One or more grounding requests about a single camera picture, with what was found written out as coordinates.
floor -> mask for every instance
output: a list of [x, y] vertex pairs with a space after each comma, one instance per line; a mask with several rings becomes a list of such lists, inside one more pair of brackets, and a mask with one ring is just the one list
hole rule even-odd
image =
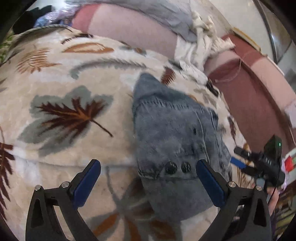
[[[210, 0], [215, 7], [224, 15], [227, 21], [239, 28], [252, 38], [262, 49], [262, 53], [273, 59], [271, 43], [262, 17], [252, 0]], [[53, 5], [60, 9], [66, 4], [64, 0], [37, 0], [29, 9], [42, 8], [46, 5]], [[283, 56], [278, 66], [285, 75], [290, 76], [296, 72], [296, 46], [292, 44]], [[296, 79], [290, 83], [296, 91]]]

beige blanket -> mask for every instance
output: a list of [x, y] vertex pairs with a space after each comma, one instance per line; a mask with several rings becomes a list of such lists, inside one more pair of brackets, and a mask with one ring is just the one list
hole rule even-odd
[[[148, 72], [214, 109], [234, 155], [235, 145], [245, 140], [222, 94], [216, 98], [185, 80], [158, 53], [72, 28], [35, 30], [12, 48], [0, 67], [0, 213], [16, 237], [25, 240], [34, 186], [58, 187], [95, 158], [102, 173], [79, 212], [100, 241], [198, 240], [217, 215], [216, 207], [166, 223], [155, 219], [145, 199], [134, 159], [132, 91], [140, 73]], [[233, 180], [244, 186], [251, 182], [236, 167]]]

gray cloth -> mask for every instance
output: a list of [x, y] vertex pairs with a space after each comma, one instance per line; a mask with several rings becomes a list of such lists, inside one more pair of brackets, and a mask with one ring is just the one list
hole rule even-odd
[[166, 0], [66, 0], [67, 4], [107, 3], [133, 9], [146, 14], [159, 23], [168, 26], [174, 33], [181, 35], [188, 42], [197, 38], [190, 28], [191, 15]]
[[146, 73], [133, 98], [138, 173], [157, 217], [181, 221], [211, 207], [197, 161], [206, 160], [226, 181], [232, 174], [216, 113]]

white cloth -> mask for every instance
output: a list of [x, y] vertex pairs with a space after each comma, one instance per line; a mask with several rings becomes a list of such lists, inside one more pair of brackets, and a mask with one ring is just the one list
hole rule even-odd
[[195, 80], [198, 84], [205, 85], [207, 76], [203, 73], [204, 64], [208, 57], [235, 47], [230, 38], [225, 41], [217, 36], [215, 25], [210, 16], [204, 22], [198, 12], [192, 12], [193, 28], [197, 35], [195, 43], [186, 42], [180, 35], [177, 38], [175, 61], [182, 70], [181, 74], [186, 79]]

